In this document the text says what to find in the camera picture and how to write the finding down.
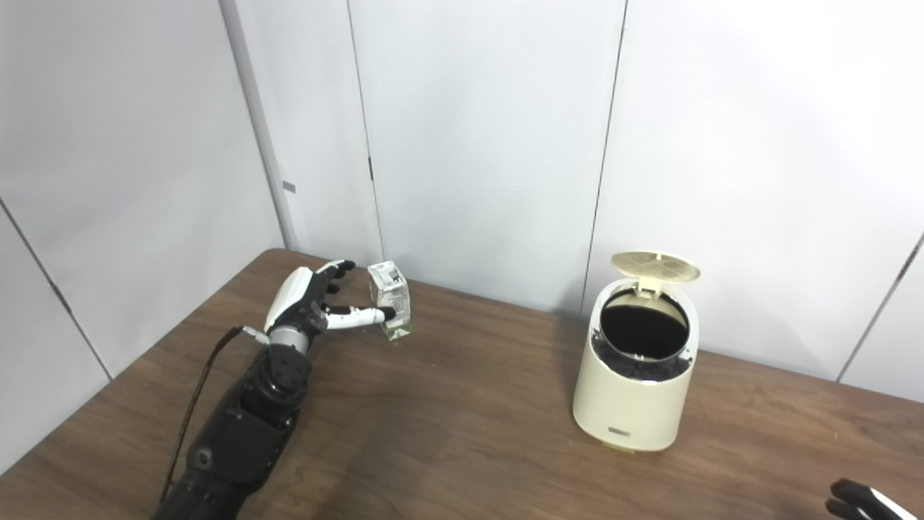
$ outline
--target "black robotic forearm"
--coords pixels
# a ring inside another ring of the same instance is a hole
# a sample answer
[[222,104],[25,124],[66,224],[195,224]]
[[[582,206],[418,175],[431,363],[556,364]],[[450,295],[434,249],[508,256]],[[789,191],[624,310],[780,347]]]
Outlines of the black robotic forearm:
[[[307,354],[314,338],[328,328],[362,327],[395,317],[391,307],[324,302],[326,294],[338,290],[333,280],[355,266],[337,260],[317,271],[299,267],[283,282],[270,306],[266,335],[251,334],[269,346],[215,407],[189,446],[186,471],[152,520],[233,520],[244,500],[266,483],[305,401],[311,371]],[[229,334],[213,356],[234,336]]]
[[298,422],[310,363],[290,345],[262,349],[187,451],[186,471],[153,520],[231,520],[266,483]]

